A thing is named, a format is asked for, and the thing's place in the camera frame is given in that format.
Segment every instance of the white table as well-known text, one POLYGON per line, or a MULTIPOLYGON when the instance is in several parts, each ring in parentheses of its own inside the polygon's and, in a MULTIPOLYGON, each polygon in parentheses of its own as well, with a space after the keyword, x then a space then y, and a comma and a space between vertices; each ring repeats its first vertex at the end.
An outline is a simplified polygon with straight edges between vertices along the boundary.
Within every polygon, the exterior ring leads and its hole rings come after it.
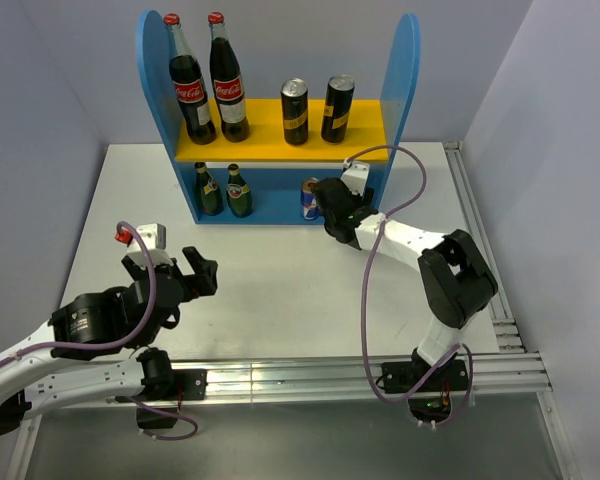
MULTIPOLYGON (((442 145, 403 145, 423 160, 429 185, 396 219, 440 232, 466 229, 442 145)), ((381 209, 403 202, 420 180, 412 160, 399 154, 381 209)), ((165 225, 168 251, 185 274, 191 270, 181 253, 184 246, 193 245, 219 263, 217 294, 182 305, 178 328, 163 329, 154 343, 172 359, 360 355, 360 286, 367 255, 337 243, 320 226, 194 224, 162 145, 109 147, 63 303, 131 283, 120 264, 124 247, 113 240, 119 220, 165 225)), ((419 273, 377 257, 369 299, 370 353, 410 354, 432 315, 419 273)), ((466 342, 476 353, 499 351, 487 311, 473 319, 466 342)))

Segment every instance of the black can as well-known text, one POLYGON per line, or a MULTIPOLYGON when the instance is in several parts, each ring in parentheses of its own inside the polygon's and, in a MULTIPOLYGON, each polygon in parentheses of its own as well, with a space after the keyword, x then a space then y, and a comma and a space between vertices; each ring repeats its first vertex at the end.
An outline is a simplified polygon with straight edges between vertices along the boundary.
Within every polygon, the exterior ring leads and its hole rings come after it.
POLYGON ((349 75, 336 75, 329 79, 321 132, 325 142, 340 143, 344 140, 354 89, 355 82, 349 75))
POLYGON ((284 140, 302 145, 309 139, 309 89, 304 80, 292 78, 282 84, 282 126, 284 140))

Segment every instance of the blue can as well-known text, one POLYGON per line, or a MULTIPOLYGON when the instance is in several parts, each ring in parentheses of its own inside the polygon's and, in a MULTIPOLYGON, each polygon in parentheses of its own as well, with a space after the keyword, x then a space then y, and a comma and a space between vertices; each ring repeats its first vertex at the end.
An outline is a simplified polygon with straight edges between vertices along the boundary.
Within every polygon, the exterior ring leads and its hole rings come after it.
POLYGON ((305 220, 315 220, 318 218, 318 204, 316 197, 311 192, 311 187, 318 183, 315 177, 305 178, 302 182, 302 190, 300 191, 300 202, 302 203, 302 216, 305 220))

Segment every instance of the small green bottle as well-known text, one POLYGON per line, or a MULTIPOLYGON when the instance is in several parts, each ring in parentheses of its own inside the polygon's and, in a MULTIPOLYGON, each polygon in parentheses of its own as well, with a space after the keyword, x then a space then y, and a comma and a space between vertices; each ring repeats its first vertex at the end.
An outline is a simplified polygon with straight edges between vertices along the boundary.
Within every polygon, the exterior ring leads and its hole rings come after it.
POLYGON ((218 183, 207 170, 207 164, 196 162, 196 186, 194 196, 198 207, 207 215, 217 215, 224 210, 222 193, 218 183))
POLYGON ((251 189, 240 175, 240 167, 235 163, 229 165, 227 204, 236 217, 244 218, 253 212, 251 189))

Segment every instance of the can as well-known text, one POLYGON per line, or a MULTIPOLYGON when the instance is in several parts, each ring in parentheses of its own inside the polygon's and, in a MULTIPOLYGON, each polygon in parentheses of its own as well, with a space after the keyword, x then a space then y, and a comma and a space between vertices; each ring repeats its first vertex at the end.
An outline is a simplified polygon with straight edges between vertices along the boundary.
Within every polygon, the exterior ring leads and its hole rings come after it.
POLYGON ((349 75, 336 75, 329 79, 321 131, 325 142, 340 143, 344 140, 354 89, 355 81, 349 75))
POLYGON ((302 203, 302 216, 305 220, 315 220, 318 218, 318 204, 316 203, 315 195, 311 191, 311 187, 316 183, 318 183, 318 179, 315 177, 305 178, 302 182, 300 202, 302 203))
POLYGON ((309 139, 309 88, 304 80, 291 78, 280 88, 284 140, 302 145, 309 139))

